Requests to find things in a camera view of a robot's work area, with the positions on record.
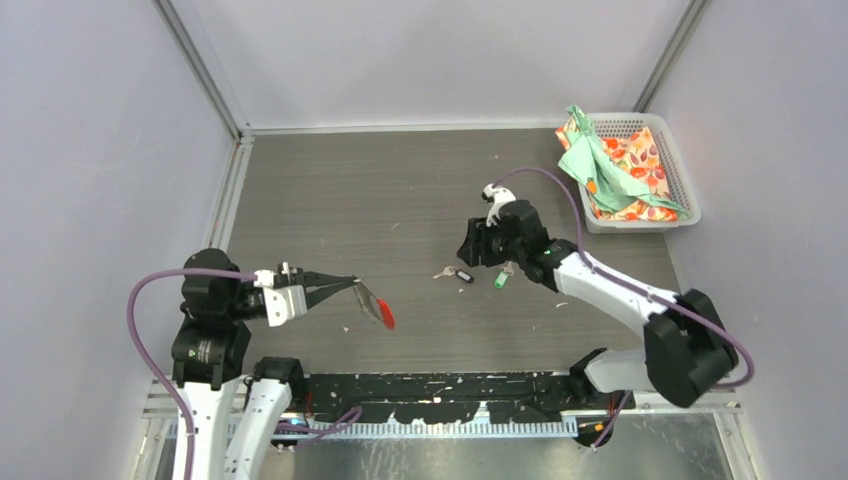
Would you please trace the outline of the key with black tag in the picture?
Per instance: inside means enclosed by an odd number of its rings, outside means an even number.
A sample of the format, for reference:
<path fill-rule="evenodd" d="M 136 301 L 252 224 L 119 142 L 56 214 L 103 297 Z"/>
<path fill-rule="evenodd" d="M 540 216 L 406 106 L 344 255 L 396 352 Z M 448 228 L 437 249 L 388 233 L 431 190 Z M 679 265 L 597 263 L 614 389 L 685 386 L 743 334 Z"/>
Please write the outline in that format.
<path fill-rule="evenodd" d="M 439 279 L 443 277 L 456 277 L 466 284 L 471 284 L 475 282 L 475 278 L 469 272 L 460 269 L 456 266 L 446 266 L 439 273 L 435 274 L 433 276 L 433 279 Z"/>

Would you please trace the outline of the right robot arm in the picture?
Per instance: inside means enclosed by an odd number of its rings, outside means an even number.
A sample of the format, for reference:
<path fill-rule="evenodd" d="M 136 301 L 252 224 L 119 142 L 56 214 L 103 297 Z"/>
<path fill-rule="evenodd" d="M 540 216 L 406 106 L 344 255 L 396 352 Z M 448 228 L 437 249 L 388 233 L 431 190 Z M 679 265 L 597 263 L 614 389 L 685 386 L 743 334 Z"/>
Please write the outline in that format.
<path fill-rule="evenodd" d="M 637 349 L 598 348 L 570 367 L 571 397 L 584 410 L 624 390 L 656 392 L 690 407 L 739 364 L 706 294 L 656 289 L 606 268 L 577 244 L 550 236 L 526 200 L 500 205 L 493 218 L 469 219 L 457 256 L 469 267 L 512 264 L 530 281 L 588 303 L 637 334 Z"/>

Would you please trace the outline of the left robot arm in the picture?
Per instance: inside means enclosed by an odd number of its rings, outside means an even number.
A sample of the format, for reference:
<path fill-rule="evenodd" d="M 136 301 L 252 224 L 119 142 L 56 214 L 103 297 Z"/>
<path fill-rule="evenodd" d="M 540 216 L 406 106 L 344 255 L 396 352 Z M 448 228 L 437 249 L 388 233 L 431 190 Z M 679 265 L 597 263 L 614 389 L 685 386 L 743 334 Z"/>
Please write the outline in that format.
<path fill-rule="evenodd" d="M 248 275 L 218 248 L 191 255 L 184 268 L 184 321 L 171 348 L 172 383 L 183 419 L 182 465 L 192 479 L 255 479 L 282 414 L 305 405 L 308 387 L 298 359 L 262 358 L 251 374 L 246 411 L 236 429 L 229 429 L 251 340 L 248 321 L 282 326 L 358 279 L 287 263 Z"/>

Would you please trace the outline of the red handled metal keyring holder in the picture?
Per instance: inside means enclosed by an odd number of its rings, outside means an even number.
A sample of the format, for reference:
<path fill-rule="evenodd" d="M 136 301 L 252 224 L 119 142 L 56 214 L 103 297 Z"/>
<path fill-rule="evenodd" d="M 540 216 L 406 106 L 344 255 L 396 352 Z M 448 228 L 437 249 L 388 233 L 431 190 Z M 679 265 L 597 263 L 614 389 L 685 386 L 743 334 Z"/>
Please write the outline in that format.
<path fill-rule="evenodd" d="M 362 279 L 354 281 L 353 292 L 366 318 L 383 325 L 388 330 L 395 329 L 396 321 L 388 303 L 378 298 Z"/>

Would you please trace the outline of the key with green tag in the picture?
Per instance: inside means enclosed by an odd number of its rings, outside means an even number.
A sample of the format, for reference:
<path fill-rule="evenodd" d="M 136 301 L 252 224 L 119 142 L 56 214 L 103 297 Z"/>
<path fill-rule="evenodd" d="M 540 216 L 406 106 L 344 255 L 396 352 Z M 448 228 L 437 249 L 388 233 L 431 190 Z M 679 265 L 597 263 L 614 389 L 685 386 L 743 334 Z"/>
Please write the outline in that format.
<path fill-rule="evenodd" d="M 512 261 L 506 261 L 501 267 L 494 280 L 496 289 L 503 289 L 515 273 L 515 265 Z"/>

